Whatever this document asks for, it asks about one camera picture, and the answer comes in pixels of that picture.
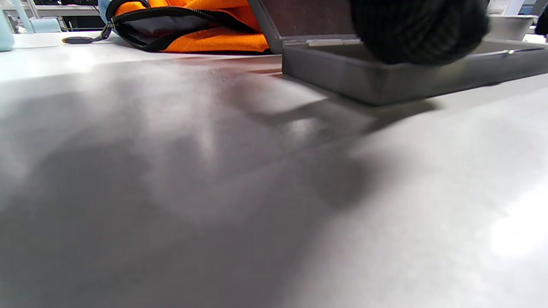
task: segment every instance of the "shelf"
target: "shelf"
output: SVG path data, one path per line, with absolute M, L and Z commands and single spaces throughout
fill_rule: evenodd
M 28 5 L 24 5 L 29 16 L 32 16 L 31 9 Z M 57 17 L 57 16 L 99 16 L 99 13 L 91 5 L 37 5 L 36 8 L 40 17 Z M 0 10 L 6 12 L 17 12 L 13 5 L 3 5 Z

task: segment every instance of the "gray tray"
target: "gray tray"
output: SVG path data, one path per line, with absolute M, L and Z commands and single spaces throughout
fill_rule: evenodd
M 548 72 L 541 45 L 486 40 L 471 55 L 443 67 L 386 65 L 361 44 L 285 46 L 285 75 L 382 106 Z

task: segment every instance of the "black fabric trim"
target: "black fabric trim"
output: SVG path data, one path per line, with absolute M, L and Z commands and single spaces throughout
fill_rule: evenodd
M 109 3 L 109 6 L 106 8 L 106 12 L 105 12 L 106 20 L 111 20 L 116 14 L 116 11 L 120 7 L 120 5 L 126 2 L 140 2 L 142 6 L 144 6 L 145 8 L 150 8 L 150 4 L 145 0 L 112 0 Z

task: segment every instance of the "light blue object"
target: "light blue object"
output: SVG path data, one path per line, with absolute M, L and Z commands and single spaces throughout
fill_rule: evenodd
M 19 18 L 23 21 L 23 25 L 25 26 L 27 33 L 61 32 L 61 27 L 59 26 L 59 22 L 56 18 L 37 19 L 38 16 L 35 16 L 36 18 L 29 19 L 25 9 L 23 8 L 23 4 L 21 4 L 21 0 L 12 0 L 12 3 L 15 6 L 17 13 L 19 13 Z
M 61 32 L 57 18 L 31 19 L 31 24 L 36 33 Z
M 0 52 L 8 52 L 13 49 L 15 40 L 12 27 L 10 27 L 8 19 L 2 10 L 0 10 L 0 14 Z
M 112 0 L 98 0 L 97 6 L 99 7 L 99 16 L 101 16 L 101 19 L 107 24 L 109 21 L 106 20 L 106 9 L 109 7 L 109 4 L 112 2 Z
M 30 19 L 28 19 L 25 8 L 23 8 L 23 5 L 21 4 L 21 0 L 13 0 L 12 3 L 15 6 L 17 13 L 19 13 L 19 18 L 23 21 L 23 25 L 25 26 L 27 33 L 34 33 L 34 28 L 32 27 Z

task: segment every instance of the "white table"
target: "white table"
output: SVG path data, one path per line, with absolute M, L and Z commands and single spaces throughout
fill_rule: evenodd
M 369 109 L 105 47 L 0 54 L 1 307 L 548 303 L 548 75 Z
M 248 58 L 236 55 L 148 53 L 130 47 L 115 33 L 107 40 L 93 44 L 70 45 L 61 41 L 70 36 L 97 37 L 99 33 L 90 31 L 15 35 L 15 50 L 3 53 L 0 58 L 0 82 L 60 73 L 86 72 L 96 65 L 116 62 L 175 58 L 203 61 Z M 255 57 L 247 63 L 252 66 L 250 70 L 264 70 L 266 73 L 281 71 L 281 58 L 277 55 Z

